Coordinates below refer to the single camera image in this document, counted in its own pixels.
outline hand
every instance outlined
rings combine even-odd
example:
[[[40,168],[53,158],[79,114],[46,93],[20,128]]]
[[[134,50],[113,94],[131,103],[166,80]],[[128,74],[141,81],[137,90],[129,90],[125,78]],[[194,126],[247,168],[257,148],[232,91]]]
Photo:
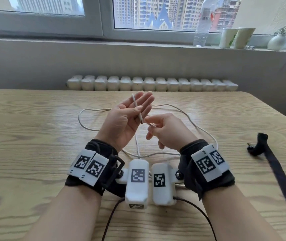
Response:
[[[134,97],[137,107],[132,97],[115,106],[110,110],[95,137],[113,146],[117,152],[120,152],[133,138],[141,123],[138,114],[141,113],[144,119],[152,109],[151,103],[154,101],[152,92],[143,94],[140,91]]]
[[[150,140],[153,136],[159,139],[160,149],[168,147],[180,151],[183,146],[197,140],[198,138],[185,126],[181,119],[172,113],[146,117],[144,122],[154,123],[156,127],[148,127],[146,139]]]

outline white window frame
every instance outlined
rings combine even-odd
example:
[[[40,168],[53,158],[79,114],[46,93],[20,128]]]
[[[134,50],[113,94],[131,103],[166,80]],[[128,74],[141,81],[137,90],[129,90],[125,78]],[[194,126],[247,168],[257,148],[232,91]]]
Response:
[[[0,11],[0,34],[102,37],[99,0],[83,0],[85,16]]]
[[[192,45],[194,32],[165,31],[151,29],[124,29],[114,27],[113,0],[100,0],[102,27],[104,38],[107,40],[123,40],[149,43],[170,43]],[[274,35],[253,35],[248,43],[256,48],[266,48]],[[221,33],[210,33],[206,41],[207,46],[218,46]]]

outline wooden tabletop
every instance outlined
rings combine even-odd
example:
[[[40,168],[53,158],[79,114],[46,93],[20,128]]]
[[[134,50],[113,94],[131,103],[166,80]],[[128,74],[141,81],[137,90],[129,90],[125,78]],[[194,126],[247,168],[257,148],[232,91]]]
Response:
[[[95,132],[77,120],[84,108],[110,108],[131,92],[0,90],[0,240],[21,238],[58,194],[76,155]],[[154,105],[169,103],[187,112],[219,142],[236,182],[253,206],[286,240],[286,202],[268,162],[247,153],[257,133],[269,135],[269,146],[286,173],[286,117],[244,92],[155,92]],[[186,116],[171,108],[153,109],[150,115],[172,112],[195,132]],[[84,112],[82,121],[99,128],[106,112]],[[157,139],[145,139],[147,125],[138,129],[141,154],[158,151]],[[126,150],[136,154],[135,140]],[[121,158],[128,164],[125,154]],[[156,155],[153,163],[178,157]],[[197,195],[178,190],[178,195],[202,206]],[[101,240],[118,197],[105,192],[92,240]],[[106,240],[214,240],[206,219],[186,203],[129,209],[121,203]]]

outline person's right arm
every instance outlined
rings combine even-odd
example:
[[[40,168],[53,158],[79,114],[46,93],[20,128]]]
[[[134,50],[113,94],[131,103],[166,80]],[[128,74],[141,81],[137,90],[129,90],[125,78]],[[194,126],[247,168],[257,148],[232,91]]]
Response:
[[[156,136],[160,149],[166,146],[180,151],[185,145],[201,139],[172,113],[146,117],[145,122],[156,124],[157,127],[148,128],[146,139]],[[282,240],[236,185],[205,192],[202,202],[218,241]]]

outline white cup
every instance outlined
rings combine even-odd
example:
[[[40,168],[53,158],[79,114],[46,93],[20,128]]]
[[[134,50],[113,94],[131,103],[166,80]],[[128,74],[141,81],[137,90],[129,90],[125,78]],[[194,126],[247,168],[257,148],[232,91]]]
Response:
[[[236,28],[224,28],[219,47],[220,48],[230,48],[234,37],[237,35],[238,30]]]
[[[238,28],[233,48],[244,49],[247,43],[249,42],[255,29],[256,28]]]

